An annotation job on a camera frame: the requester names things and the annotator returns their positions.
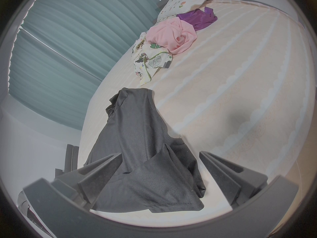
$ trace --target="purple garment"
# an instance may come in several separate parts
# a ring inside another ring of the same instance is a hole
[[[176,16],[193,25],[195,31],[204,29],[217,20],[217,17],[214,15],[214,10],[209,7],[205,7],[205,12],[196,9],[187,13],[177,14]]]

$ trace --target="green curtain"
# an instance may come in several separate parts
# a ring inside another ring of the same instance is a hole
[[[36,0],[14,44],[9,93],[40,115],[81,129],[101,81],[153,26],[157,2]]]

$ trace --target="black fabric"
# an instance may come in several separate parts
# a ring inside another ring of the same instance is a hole
[[[167,133],[156,111],[152,90],[123,88],[106,109],[108,122],[85,165],[112,153],[123,162],[93,209],[153,213],[199,211],[205,193],[196,158],[181,138]]]

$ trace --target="pink cloth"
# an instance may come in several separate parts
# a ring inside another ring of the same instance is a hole
[[[148,42],[163,46],[172,54],[184,52],[196,39],[197,34],[194,27],[178,17],[152,26],[146,34]]]

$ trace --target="curtain fold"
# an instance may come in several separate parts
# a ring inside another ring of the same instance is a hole
[[[14,44],[9,93],[40,115],[81,130],[101,81],[153,26],[157,2],[36,0]]]

